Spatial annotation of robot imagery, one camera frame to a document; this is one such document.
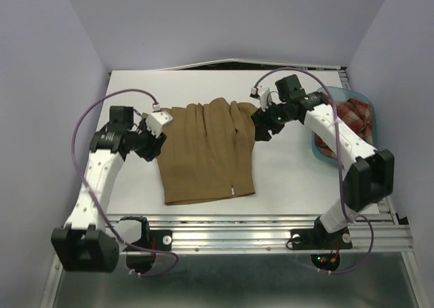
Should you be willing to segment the tan brown skirt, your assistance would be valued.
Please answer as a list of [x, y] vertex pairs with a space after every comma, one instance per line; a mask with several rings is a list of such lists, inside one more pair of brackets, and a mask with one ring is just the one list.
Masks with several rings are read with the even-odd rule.
[[157, 157], [167, 206], [255, 194], [252, 153], [257, 108], [216, 98], [166, 111], [173, 117]]

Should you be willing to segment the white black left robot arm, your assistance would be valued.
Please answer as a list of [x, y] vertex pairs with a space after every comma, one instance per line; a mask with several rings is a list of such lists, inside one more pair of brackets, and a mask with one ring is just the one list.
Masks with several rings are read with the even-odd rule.
[[111, 273], [120, 252], [145, 249], [151, 233], [143, 227], [130, 229], [127, 239], [110, 224], [106, 215], [117, 176], [126, 157], [134, 152], [147, 162], [160, 153], [164, 127], [173, 117], [159, 106], [134, 123], [133, 107], [111, 106], [108, 121], [91, 139], [76, 204], [62, 227], [52, 231], [51, 243], [64, 270]]

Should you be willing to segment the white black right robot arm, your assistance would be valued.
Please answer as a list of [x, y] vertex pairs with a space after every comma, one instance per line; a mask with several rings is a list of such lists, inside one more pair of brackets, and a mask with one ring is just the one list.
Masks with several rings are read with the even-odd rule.
[[269, 88], [255, 83], [250, 96], [260, 103], [252, 115], [255, 139], [269, 141], [284, 125], [298, 121], [336, 155], [339, 198], [319, 217], [312, 239], [320, 247], [336, 240], [336, 232], [359, 218], [361, 211], [393, 192], [395, 158], [389, 150], [379, 151], [364, 141], [338, 117], [337, 104], [330, 89], [306, 93], [297, 75], [276, 81], [279, 102], [273, 102]]

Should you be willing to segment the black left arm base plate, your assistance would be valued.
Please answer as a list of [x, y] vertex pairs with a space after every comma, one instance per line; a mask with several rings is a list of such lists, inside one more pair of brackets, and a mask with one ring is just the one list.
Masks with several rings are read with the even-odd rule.
[[164, 252], [172, 250], [172, 230], [169, 229], [151, 229], [148, 236], [140, 235], [140, 237], [134, 237], [134, 239], [135, 241], [130, 241], [134, 246]]

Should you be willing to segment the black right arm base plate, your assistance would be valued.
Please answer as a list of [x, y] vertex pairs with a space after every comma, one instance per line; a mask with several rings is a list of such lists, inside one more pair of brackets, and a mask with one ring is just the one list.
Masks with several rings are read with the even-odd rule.
[[331, 250], [353, 248], [349, 230], [344, 228], [335, 233], [312, 229], [291, 229], [290, 238], [286, 242], [289, 250]]

